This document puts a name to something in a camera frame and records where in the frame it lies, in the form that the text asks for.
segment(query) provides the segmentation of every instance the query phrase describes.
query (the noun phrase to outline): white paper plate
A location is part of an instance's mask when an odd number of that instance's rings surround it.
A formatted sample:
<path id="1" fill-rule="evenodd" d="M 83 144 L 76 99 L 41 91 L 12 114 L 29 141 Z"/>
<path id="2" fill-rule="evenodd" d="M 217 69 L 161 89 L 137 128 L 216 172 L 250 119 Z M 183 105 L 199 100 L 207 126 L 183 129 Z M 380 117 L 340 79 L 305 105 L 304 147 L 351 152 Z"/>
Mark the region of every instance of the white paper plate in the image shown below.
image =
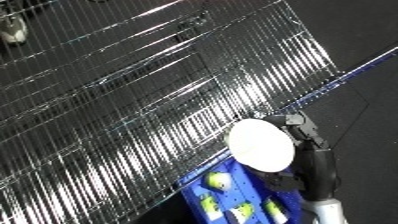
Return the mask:
<path id="1" fill-rule="evenodd" d="M 263 120 L 237 122 L 227 134 L 226 143 L 238 162 L 263 172 L 281 171 L 294 158 L 289 136 Z"/>

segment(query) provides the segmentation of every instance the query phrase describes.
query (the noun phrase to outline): blue tray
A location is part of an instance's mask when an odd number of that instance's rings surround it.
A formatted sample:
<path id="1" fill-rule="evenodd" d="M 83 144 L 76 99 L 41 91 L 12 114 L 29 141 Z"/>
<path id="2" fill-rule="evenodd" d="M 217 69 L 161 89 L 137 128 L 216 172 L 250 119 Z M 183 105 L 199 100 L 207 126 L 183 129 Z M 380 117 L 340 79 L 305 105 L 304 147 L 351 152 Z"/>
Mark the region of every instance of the blue tray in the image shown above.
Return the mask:
<path id="1" fill-rule="evenodd" d="M 215 221 L 210 221 L 200 205 L 200 195 L 211 194 L 221 211 L 225 215 L 225 211 L 233 208 L 240 203 L 249 201 L 255 207 L 255 213 L 245 224 L 267 224 L 274 223 L 270 215 L 262 208 L 261 204 L 270 196 L 279 201 L 287 210 L 289 215 L 288 224 L 300 223 L 300 196 L 298 192 L 273 192 L 264 186 L 264 183 L 250 172 L 246 171 L 233 158 L 227 159 L 222 164 L 211 169 L 211 171 L 227 172 L 232 176 L 232 187 L 226 192 L 208 188 L 203 183 L 203 178 L 199 178 L 182 190 L 185 200 L 188 202 L 199 223 L 227 224 L 229 223 L 225 216 Z M 180 180 L 181 184 L 192 181 L 193 173 L 188 174 Z"/>

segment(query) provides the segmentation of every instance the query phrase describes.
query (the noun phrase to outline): small object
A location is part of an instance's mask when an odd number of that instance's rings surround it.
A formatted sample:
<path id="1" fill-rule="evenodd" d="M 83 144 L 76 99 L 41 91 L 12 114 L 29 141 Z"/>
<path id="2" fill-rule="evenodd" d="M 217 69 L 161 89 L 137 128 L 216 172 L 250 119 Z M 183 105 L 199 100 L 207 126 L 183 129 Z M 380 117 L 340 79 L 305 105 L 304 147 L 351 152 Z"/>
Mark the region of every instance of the small object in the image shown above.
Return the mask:
<path id="1" fill-rule="evenodd" d="M 285 224 L 289 220 L 282 205 L 272 200 L 271 197 L 264 202 L 263 208 L 271 216 L 275 224 Z"/>
<path id="2" fill-rule="evenodd" d="M 205 183 L 214 189 L 228 191 L 232 186 L 232 177 L 229 173 L 209 172 L 205 176 Z"/>
<path id="3" fill-rule="evenodd" d="M 254 214 L 254 206 L 245 201 L 225 212 L 231 224 L 243 224 Z"/>
<path id="4" fill-rule="evenodd" d="M 289 136 L 275 125 L 258 119 L 237 122 L 225 135 L 225 142 L 235 159 L 262 172 L 286 169 L 294 158 Z"/>
<path id="5" fill-rule="evenodd" d="M 222 212 L 216 203 L 216 200 L 210 193 L 205 193 L 199 196 L 200 205 L 205 211 L 210 221 L 214 221 L 222 217 Z"/>
<path id="6" fill-rule="evenodd" d="M 5 5 L 0 3 L 0 37 L 10 45 L 22 45 L 28 36 L 28 27 L 21 14 L 14 12 L 19 10 L 16 3 Z"/>

